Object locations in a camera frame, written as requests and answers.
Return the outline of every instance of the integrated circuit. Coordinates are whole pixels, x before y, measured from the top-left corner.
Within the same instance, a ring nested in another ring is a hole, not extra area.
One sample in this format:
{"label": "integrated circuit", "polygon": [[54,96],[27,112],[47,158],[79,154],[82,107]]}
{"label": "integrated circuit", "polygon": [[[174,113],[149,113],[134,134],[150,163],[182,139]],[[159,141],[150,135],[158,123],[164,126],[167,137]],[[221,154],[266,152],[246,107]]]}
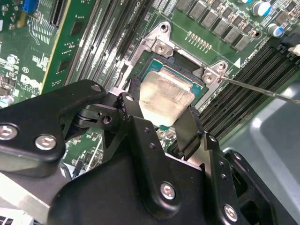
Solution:
{"label": "integrated circuit", "polygon": [[196,5],[193,7],[189,15],[194,18],[195,20],[198,20],[200,16],[203,14],[205,11],[206,6],[203,5],[200,1],[196,3]]}
{"label": "integrated circuit", "polygon": [[229,26],[228,22],[226,22],[225,20],[220,20],[220,22],[218,23],[218,25],[215,27],[214,29],[214,33],[217,34],[218,36],[221,36],[225,30],[227,29],[227,27]]}
{"label": "integrated circuit", "polygon": [[232,24],[235,26],[238,26],[240,24],[240,22],[242,22],[242,21],[243,21],[243,18],[240,15],[238,15]]}
{"label": "integrated circuit", "polygon": [[290,18],[289,14],[285,11],[282,11],[281,13],[279,13],[279,15],[277,16],[277,18],[275,19],[275,21],[279,24],[282,25],[284,24],[288,19]]}
{"label": "integrated circuit", "polygon": [[228,34],[225,36],[224,40],[230,44],[234,42],[234,40],[238,37],[240,34],[240,31],[236,29],[235,27],[232,27],[232,29],[228,32]]}
{"label": "integrated circuit", "polygon": [[80,32],[83,29],[83,25],[84,25],[83,21],[76,21],[76,22],[74,22],[72,30],[71,30],[71,36],[80,34]]}
{"label": "integrated circuit", "polygon": [[201,24],[206,27],[206,28],[211,28],[211,26],[213,25],[213,23],[216,21],[216,19],[218,18],[218,15],[215,14],[213,11],[210,11],[206,17],[203,19],[203,21],[201,22]]}
{"label": "integrated circuit", "polygon": [[71,59],[61,61],[59,68],[57,70],[57,73],[60,73],[60,72],[64,71],[65,69],[67,69],[69,67],[71,61],[72,61]]}
{"label": "integrated circuit", "polygon": [[250,38],[247,36],[243,36],[241,40],[238,41],[238,43],[234,46],[235,49],[238,51],[243,51],[244,48],[250,43]]}
{"label": "integrated circuit", "polygon": [[249,31],[252,30],[252,28],[253,28],[253,26],[252,26],[251,24],[248,24],[248,25],[244,28],[243,31],[245,32],[245,34],[248,34]]}
{"label": "integrated circuit", "polygon": [[227,19],[232,12],[233,12],[233,9],[231,7],[227,7],[223,13],[223,17],[225,19]]}
{"label": "integrated circuit", "polygon": [[211,5],[211,8],[214,9],[214,10],[217,10],[218,7],[220,6],[221,4],[221,1],[220,0],[215,0],[212,5]]}
{"label": "integrated circuit", "polygon": [[179,2],[177,2],[176,7],[181,9],[182,11],[186,11],[191,2],[192,0],[179,0]]}
{"label": "integrated circuit", "polygon": [[296,2],[291,1],[291,3],[285,8],[288,12],[291,12],[296,7]]}
{"label": "integrated circuit", "polygon": [[170,62],[162,61],[150,59],[140,75],[140,106],[145,119],[157,127],[170,127],[201,95],[202,85],[189,79],[185,69],[174,69],[168,66]]}

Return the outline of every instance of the chip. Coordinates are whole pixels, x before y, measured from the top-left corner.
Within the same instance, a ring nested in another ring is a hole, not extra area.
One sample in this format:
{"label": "chip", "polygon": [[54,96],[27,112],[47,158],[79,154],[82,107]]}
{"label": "chip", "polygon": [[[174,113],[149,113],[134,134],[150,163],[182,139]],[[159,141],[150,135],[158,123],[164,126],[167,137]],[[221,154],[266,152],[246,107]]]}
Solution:
{"label": "chip", "polygon": [[248,38],[247,36],[243,36],[241,40],[239,40],[239,42],[234,46],[234,48],[238,51],[243,51],[244,48],[249,44],[249,42],[250,38]]}
{"label": "chip", "polygon": [[226,8],[225,11],[224,11],[224,13],[223,13],[223,17],[224,17],[224,18],[228,18],[229,15],[230,15],[232,12],[233,12],[233,9],[232,9],[232,8],[230,8],[230,7]]}
{"label": "chip", "polygon": [[245,28],[244,28],[244,33],[248,34],[249,31],[251,31],[253,28],[253,26],[251,24],[248,24]]}
{"label": "chip", "polygon": [[239,34],[240,34],[239,30],[233,27],[229,31],[229,33],[225,36],[224,40],[231,44],[238,37]]}
{"label": "chip", "polygon": [[8,83],[8,82],[9,82],[9,78],[8,78],[7,76],[4,76],[4,77],[2,78],[2,82],[3,82],[3,83]]}
{"label": "chip", "polygon": [[212,25],[213,25],[213,23],[216,21],[216,19],[217,19],[217,14],[215,14],[214,12],[212,12],[212,11],[210,11],[207,15],[206,15],[206,17],[205,17],[205,19],[202,21],[202,25],[204,26],[204,27],[206,27],[206,28],[210,28]]}
{"label": "chip", "polygon": [[284,24],[288,19],[290,18],[290,16],[288,15],[287,12],[283,11],[281,12],[277,18],[275,19],[275,21],[279,24],[282,25]]}
{"label": "chip", "polygon": [[72,30],[71,30],[71,36],[80,34],[82,29],[83,29],[83,25],[84,25],[83,21],[76,21],[73,24],[73,27],[72,27]]}
{"label": "chip", "polygon": [[291,3],[285,8],[288,12],[291,12],[295,7],[296,3],[294,1],[291,1]]}
{"label": "chip", "polygon": [[9,95],[9,91],[10,91],[9,89],[0,87],[0,96],[7,96],[7,95]]}
{"label": "chip", "polygon": [[168,69],[149,71],[141,83],[140,107],[144,118],[158,127],[172,126],[194,100],[192,86]]}
{"label": "chip", "polygon": [[189,15],[194,18],[195,20],[198,20],[199,17],[203,14],[205,11],[206,6],[203,5],[201,2],[197,2],[194,8],[191,10]]}
{"label": "chip", "polygon": [[240,24],[240,22],[242,22],[242,21],[243,21],[243,18],[240,15],[238,15],[232,24],[235,26],[238,26]]}
{"label": "chip", "polygon": [[225,20],[221,20],[218,25],[215,27],[214,29],[214,33],[221,36],[225,30],[227,29],[227,27],[229,26],[229,24],[225,21]]}
{"label": "chip", "polygon": [[179,0],[176,7],[181,9],[182,11],[186,11],[188,9],[189,4],[191,4],[192,0]]}
{"label": "chip", "polygon": [[214,10],[217,10],[220,4],[221,4],[221,1],[220,1],[220,0],[215,0],[215,1],[212,3],[211,8],[214,9]]}
{"label": "chip", "polygon": [[8,84],[14,87],[16,84],[16,79],[10,78]]}
{"label": "chip", "polygon": [[70,65],[70,63],[71,63],[71,59],[61,61],[60,66],[57,70],[57,73],[60,73],[60,72],[64,71],[65,69],[67,69],[68,66]]}

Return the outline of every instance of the green circuit board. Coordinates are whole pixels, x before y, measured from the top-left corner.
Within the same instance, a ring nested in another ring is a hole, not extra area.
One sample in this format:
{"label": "green circuit board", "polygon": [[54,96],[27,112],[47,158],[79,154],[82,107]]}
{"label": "green circuit board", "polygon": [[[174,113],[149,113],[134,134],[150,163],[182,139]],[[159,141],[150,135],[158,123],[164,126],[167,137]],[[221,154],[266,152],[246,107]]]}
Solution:
{"label": "green circuit board", "polygon": [[[86,40],[88,40],[89,45],[93,45],[93,52],[98,52],[97,57],[99,59],[105,57],[105,59],[111,60],[107,60],[106,64],[104,63],[105,66],[102,68],[105,69],[102,70],[99,70],[95,64],[93,64],[93,67],[83,69],[84,62],[90,60],[92,55],[91,52],[85,49],[78,57],[78,64],[73,65],[74,68],[68,78],[69,83],[87,78],[93,79],[109,89],[118,80],[121,68],[117,65],[118,61],[114,61],[114,59],[118,56],[118,50],[121,49],[120,43],[124,40],[122,36],[119,39],[116,38],[115,43],[109,43],[110,39],[108,36],[112,35],[113,29],[122,29],[122,27],[118,28],[116,25],[115,21],[118,19],[118,16],[115,12],[119,12],[120,9],[125,7],[125,4],[116,4],[112,17],[105,20],[104,15],[107,13],[109,2],[111,1],[101,1],[98,9],[99,13],[95,21],[101,21],[102,23],[105,21],[106,23],[103,24],[110,28],[110,32],[106,36],[103,35],[101,37],[97,36],[94,30],[91,30],[91,35]],[[186,2],[187,6],[180,6],[182,2]],[[195,19],[195,15],[192,12],[198,2],[201,2],[205,6],[206,12],[203,12],[199,18]],[[152,7],[148,10],[140,26],[136,29],[132,42],[124,54],[124,60],[130,61],[142,39],[160,22],[169,22],[171,25],[170,38],[173,43],[192,56],[200,59],[206,65],[212,65],[220,60],[225,60],[228,63],[226,75],[234,78],[271,37],[268,32],[269,24],[274,23],[277,26],[281,26],[285,31],[299,25],[300,2],[294,2],[294,7],[288,12],[286,8],[290,8],[290,0],[273,0],[270,2],[272,8],[267,16],[253,15],[252,7],[256,2],[252,1],[245,4],[238,3],[236,0],[152,1]],[[230,9],[231,12],[225,15],[224,13],[227,9]],[[208,28],[207,24],[203,21],[211,15],[209,14],[210,12],[213,15],[217,15],[217,18],[214,24]],[[230,31],[219,34],[216,30],[221,20],[228,24],[228,28],[237,31],[234,41],[227,36]],[[115,46],[112,52],[107,47],[109,44],[114,44]],[[147,69],[147,62],[151,56],[152,53],[144,51],[131,71],[130,76],[140,75],[141,71],[145,71]]]}
{"label": "green circuit board", "polygon": [[[171,42],[206,65],[225,60],[226,75],[233,78],[269,40],[271,23],[288,31],[299,25],[300,14],[300,2],[291,0],[271,0],[267,16],[253,15],[256,0],[248,4],[236,0],[66,0],[61,3],[65,8],[59,27],[49,23],[57,0],[40,0],[36,11],[26,14],[25,19],[21,0],[0,3],[0,79],[5,77],[0,86],[10,89],[9,94],[16,103],[80,79],[92,79],[109,89],[118,80],[122,70],[120,62],[129,61],[142,39],[160,22],[170,23]],[[147,4],[151,7],[143,17],[135,18]],[[139,21],[138,26],[131,27],[135,21]],[[227,26],[223,32],[218,31],[224,29],[219,26],[221,23]],[[126,39],[130,32],[133,35]],[[145,70],[150,58],[151,53],[145,51],[130,76]],[[68,143],[64,160],[73,165],[87,153],[96,152],[95,149],[99,149],[99,156],[100,132],[95,130]]]}
{"label": "green circuit board", "polygon": [[93,0],[63,1],[60,23],[51,24],[56,2],[41,0],[30,14],[22,10],[23,1],[0,3],[0,86],[16,103],[63,85],[93,7]]}

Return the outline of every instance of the mounting hole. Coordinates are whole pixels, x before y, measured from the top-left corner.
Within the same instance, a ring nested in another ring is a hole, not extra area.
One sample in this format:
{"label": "mounting hole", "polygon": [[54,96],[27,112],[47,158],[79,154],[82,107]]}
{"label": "mounting hole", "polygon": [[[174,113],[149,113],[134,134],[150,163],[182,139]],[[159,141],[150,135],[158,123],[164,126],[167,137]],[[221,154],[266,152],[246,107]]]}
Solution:
{"label": "mounting hole", "polygon": [[155,149],[155,144],[150,143],[149,147],[150,147],[152,150],[154,150],[154,149]]}
{"label": "mounting hole", "polygon": [[257,31],[257,32],[254,34],[254,38],[255,38],[255,39],[259,39],[261,36],[262,36],[262,33],[261,33],[260,31]]}
{"label": "mounting hole", "polygon": [[224,179],[224,180],[227,180],[227,177],[225,174],[221,174],[221,177]]}
{"label": "mounting hole", "polygon": [[166,25],[161,25],[160,30],[161,30],[161,32],[166,33],[166,32],[168,32],[169,28]]}
{"label": "mounting hole", "polygon": [[220,63],[220,64],[219,64],[219,69],[220,69],[220,70],[226,69],[226,64],[223,63],[223,62]]}
{"label": "mounting hole", "polygon": [[104,116],[101,121],[104,124],[109,124],[112,121],[112,118],[110,116]]}

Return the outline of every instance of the gray metal panel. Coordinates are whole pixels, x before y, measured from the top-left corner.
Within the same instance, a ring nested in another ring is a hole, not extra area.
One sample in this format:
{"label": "gray metal panel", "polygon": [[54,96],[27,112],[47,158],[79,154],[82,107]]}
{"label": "gray metal panel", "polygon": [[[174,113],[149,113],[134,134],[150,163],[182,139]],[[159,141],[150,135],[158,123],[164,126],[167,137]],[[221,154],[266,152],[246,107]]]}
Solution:
{"label": "gray metal panel", "polygon": [[[300,82],[284,95],[300,99]],[[300,224],[300,107],[273,100],[221,149],[240,152]]]}

